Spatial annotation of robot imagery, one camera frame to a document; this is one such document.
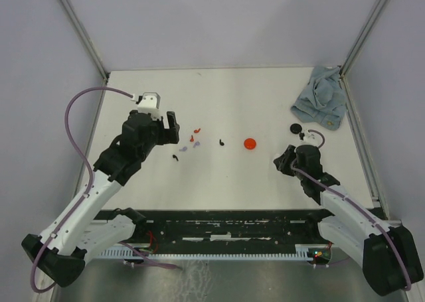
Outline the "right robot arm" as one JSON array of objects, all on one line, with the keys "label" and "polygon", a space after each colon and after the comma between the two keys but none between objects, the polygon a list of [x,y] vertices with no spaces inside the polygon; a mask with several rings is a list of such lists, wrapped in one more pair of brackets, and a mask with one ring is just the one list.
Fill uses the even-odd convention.
[{"label": "right robot arm", "polygon": [[328,211],[323,218],[309,219],[305,237],[313,243],[325,239],[341,248],[359,265],[375,293],[408,291],[424,279],[412,233],[378,218],[351,197],[323,170],[318,147],[288,145],[273,164],[282,174],[299,179],[305,195]]}]

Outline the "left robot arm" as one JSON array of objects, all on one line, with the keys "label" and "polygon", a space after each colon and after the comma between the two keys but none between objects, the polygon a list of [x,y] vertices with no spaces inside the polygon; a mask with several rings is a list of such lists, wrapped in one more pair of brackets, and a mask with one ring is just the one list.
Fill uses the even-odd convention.
[{"label": "left robot arm", "polygon": [[21,245],[33,262],[55,284],[67,287],[96,256],[114,244],[142,241],[147,234],[147,219],[132,208],[115,210],[110,220],[87,232],[103,206],[141,169],[157,145],[177,144],[179,124],[175,113],[153,119],[149,113],[130,112],[122,132],[103,151],[93,167],[89,180],[54,222],[40,234],[27,234]]}]

